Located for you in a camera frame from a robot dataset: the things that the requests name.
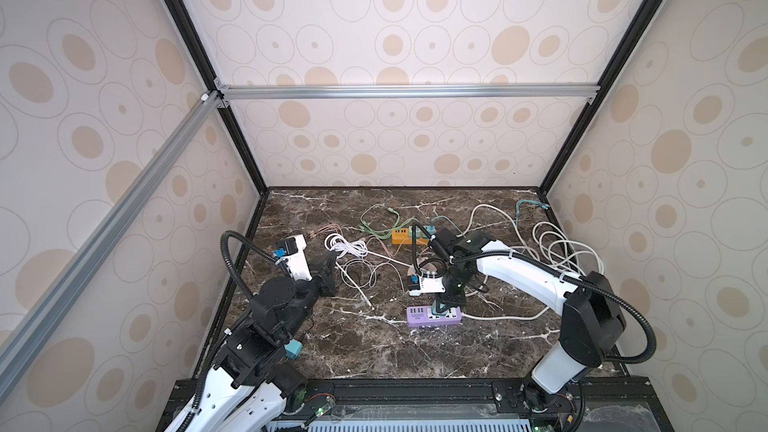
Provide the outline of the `purple power strip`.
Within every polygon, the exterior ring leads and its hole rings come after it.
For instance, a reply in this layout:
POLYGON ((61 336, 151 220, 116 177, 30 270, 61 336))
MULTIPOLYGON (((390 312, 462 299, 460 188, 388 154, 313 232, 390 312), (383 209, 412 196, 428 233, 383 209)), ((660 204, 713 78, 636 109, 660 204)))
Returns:
POLYGON ((406 316, 409 328, 454 326, 462 323, 462 313, 459 308, 450 308, 444 313, 436 314, 432 307, 408 307, 406 316))

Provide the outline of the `light green charger adapter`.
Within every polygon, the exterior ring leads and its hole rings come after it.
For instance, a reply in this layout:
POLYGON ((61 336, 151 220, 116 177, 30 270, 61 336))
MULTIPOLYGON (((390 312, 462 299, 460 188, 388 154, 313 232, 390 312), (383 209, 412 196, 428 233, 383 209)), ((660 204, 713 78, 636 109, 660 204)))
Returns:
POLYGON ((423 234, 422 234, 422 232, 421 232, 421 229, 420 229, 418 226, 416 226, 416 225, 412 225, 412 226, 409 228, 409 230, 408 230, 408 234, 409 234, 409 236, 410 236, 411 238, 415 237, 416 239, 421 239, 421 238, 423 237, 423 234))

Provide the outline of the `orange power strip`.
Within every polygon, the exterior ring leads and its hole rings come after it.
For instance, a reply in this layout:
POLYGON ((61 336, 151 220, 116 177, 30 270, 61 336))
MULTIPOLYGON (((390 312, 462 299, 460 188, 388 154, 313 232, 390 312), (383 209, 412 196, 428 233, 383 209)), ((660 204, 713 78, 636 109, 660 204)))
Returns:
MULTIPOLYGON (((409 228, 410 227, 393 230, 390 236, 392 244, 393 245, 411 245, 413 242, 413 238, 411 238, 408 234, 409 228)), ((416 243, 419 245, 427 245, 430 237, 427 237, 422 230, 421 232, 423 234, 423 237, 421 239, 416 239, 416 243)))

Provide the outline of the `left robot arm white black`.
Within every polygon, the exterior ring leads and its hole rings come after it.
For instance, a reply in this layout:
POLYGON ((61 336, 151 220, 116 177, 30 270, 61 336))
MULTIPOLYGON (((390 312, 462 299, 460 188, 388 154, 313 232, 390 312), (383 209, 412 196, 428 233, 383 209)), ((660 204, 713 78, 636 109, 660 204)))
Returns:
POLYGON ((338 252, 308 261, 303 236, 279 242, 274 252, 233 230, 220 238, 224 264, 247 305, 204 360, 192 397, 170 431, 265 431, 284 413, 303 409, 307 378, 293 365, 303 349, 296 335, 322 297, 336 293, 338 252), (237 271, 229 243, 237 240, 280 274, 253 292, 237 271))

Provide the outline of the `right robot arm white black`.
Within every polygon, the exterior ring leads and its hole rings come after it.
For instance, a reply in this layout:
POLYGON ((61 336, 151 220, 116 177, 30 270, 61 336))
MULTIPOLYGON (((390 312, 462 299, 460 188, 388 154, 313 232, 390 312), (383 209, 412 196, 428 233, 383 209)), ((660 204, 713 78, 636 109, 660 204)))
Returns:
POLYGON ((420 259, 417 251, 412 251, 414 271, 422 274, 431 264, 434 277, 441 283, 433 294, 432 315, 463 309, 472 280, 482 274, 515 287, 560 316, 557 343, 522 382, 521 395, 533 411, 546 410, 568 383, 604 362, 641 364, 657 350, 651 323, 616 295, 599 272, 580 275, 557 270, 482 232, 460 237, 445 228, 431 232, 415 223, 411 227, 412 248, 417 248, 420 237, 426 238, 432 254, 420 259), (612 350, 626 329, 627 317, 633 317, 641 327, 646 345, 633 356, 615 355, 612 350))

